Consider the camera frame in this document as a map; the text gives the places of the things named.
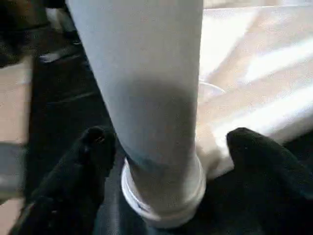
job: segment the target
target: black fabric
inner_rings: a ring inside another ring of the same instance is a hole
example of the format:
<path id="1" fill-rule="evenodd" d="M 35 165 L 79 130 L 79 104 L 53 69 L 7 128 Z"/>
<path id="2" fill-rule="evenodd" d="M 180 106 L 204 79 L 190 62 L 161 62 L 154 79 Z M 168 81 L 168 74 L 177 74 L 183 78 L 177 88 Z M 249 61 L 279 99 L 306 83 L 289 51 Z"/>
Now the black fabric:
<path id="1" fill-rule="evenodd" d="M 40 48 L 46 53 L 49 47 L 41 45 Z M 111 125 L 95 80 L 87 68 L 82 56 L 47 65 L 35 60 L 26 156 L 26 198 L 85 129 Z M 307 156 L 313 153 L 312 136 L 304 137 L 307 142 L 289 143 L 290 150 L 310 159 Z M 147 226 L 129 207 L 121 192 L 124 158 L 124 151 L 118 146 L 114 167 L 105 183 L 105 200 L 98 211 L 95 235 L 264 234 L 262 221 L 247 206 L 246 192 L 242 190 L 250 176 L 239 170 L 207 182 L 198 212 L 187 224 L 175 230 Z"/>
<path id="2" fill-rule="evenodd" d="M 63 8 L 65 7 L 65 0 L 44 0 L 46 8 Z"/>
<path id="3" fill-rule="evenodd" d="M 22 45 L 26 37 L 19 28 L 19 12 L 14 12 L 8 3 L 0 3 L 0 68 L 17 63 L 22 56 Z"/>
<path id="4" fill-rule="evenodd" d="M 246 128 L 227 135 L 235 171 L 245 178 L 244 200 L 266 234 L 313 234 L 310 168 L 270 138 Z"/>

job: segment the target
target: black cloth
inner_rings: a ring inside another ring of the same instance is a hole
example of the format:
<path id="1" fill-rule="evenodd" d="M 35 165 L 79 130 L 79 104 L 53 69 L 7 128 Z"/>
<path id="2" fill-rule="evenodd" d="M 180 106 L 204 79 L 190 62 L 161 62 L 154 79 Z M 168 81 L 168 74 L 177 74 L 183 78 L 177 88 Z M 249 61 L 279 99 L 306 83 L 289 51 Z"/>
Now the black cloth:
<path id="1" fill-rule="evenodd" d="M 89 128 L 32 192 L 9 234 L 92 234 L 114 156 L 114 132 Z"/>
<path id="2" fill-rule="evenodd" d="M 65 0 L 44 0 L 46 8 L 63 8 L 65 7 Z"/>
<path id="3" fill-rule="evenodd" d="M 71 56 L 42 64 L 35 59 L 26 156 L 26 199 L 85 129 L 111 125 L 99 89 L 84 60 L 83 56 Z M 308 134 L 287 146 L 296 156 L 306 158 L 313 153 L 312 136 Z M 187 224 L 174 230 L 147 226 L 129 207 L 121 192 L 124 158 L 125 153 L 118 146 L 114 167 L 106 180 L 105 200 L 98 211 L 95 235 L 264 234 L 262 223 L 247 207 L 246 193 L 242 190 L 243 182 L 248 178 L 236 170 L 207 182 L 198 212 Z"/>
<path id="4" fill-rule="evenodd" d="M 21 18 L 19 14 L 8 3 L 0 3 L 0 68 L 17 63 L 22 56 L 26 37 L 23 32 L 17 31 L 20 27 L 17 21 Z"/>
<path id="5" fill-rule="evenodd" d="M 313 234 L 312 166 L 275 141 L 246 128 L 227 135 L 242 175 L 244 201 L 267 235 Z"/>

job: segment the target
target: white pipe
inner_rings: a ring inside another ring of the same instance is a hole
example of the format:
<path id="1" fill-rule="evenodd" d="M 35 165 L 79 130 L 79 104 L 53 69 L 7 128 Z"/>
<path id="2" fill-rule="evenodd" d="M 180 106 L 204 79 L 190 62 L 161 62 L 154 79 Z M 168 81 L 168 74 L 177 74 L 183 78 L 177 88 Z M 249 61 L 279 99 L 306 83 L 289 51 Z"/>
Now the white pipe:
<path id="1" fill-rule="evenodd" d="M 176 227 L 205 189 L 195 155 L 202 0 L 69 0 L 128 155 L 123 193 L 143 219 Z"/>

